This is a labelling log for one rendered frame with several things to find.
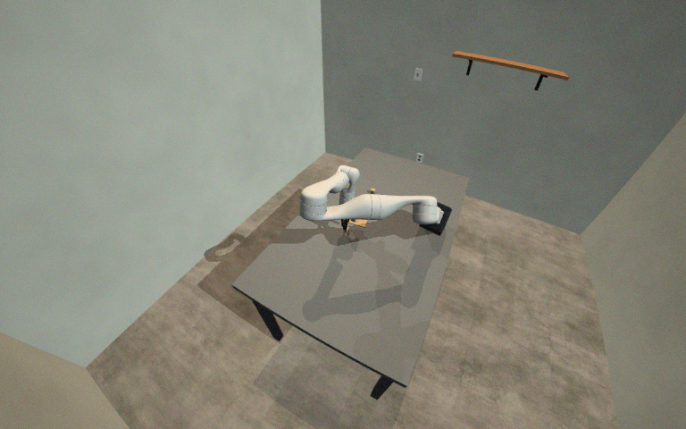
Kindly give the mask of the tan flat mat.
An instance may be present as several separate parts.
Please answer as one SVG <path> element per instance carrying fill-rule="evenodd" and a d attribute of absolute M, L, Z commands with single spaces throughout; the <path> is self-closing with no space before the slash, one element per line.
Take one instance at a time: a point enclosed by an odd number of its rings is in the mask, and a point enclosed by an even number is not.
<path fill-rule="evenodd" d="M 351 221 L 351 219 L 349 219 L 349 222 L 348 222 L 348 223 L 352 223 L 352 224 L 354 224 L 354 225 L 358 225 L 358 226 L 361 226 L 361 227 L 365 227 L 365 225 L 367 224 L 367 221 L 368 221 L 368 220 L 356 219 L 356 221 L 353 222 L 353 221 Z"/>

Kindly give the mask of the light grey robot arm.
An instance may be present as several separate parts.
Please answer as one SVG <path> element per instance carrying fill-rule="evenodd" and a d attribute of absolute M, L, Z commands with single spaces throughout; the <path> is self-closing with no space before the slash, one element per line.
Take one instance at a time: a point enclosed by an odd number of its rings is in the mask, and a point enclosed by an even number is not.
<path fill-rule="evenodd" d="M 443 211 L 437 207 L 434 197 L 363 194 L 355 198 L 359 176 L 356 168 L 341 165 L 329 179 L 303 189 L 300 196 L 301 217 L 309 221 L 382 220 L 412 204 L 415 223 L 440 223 Z M 327 206 L 329 192 L 339 193 L 339 206 Z"/>

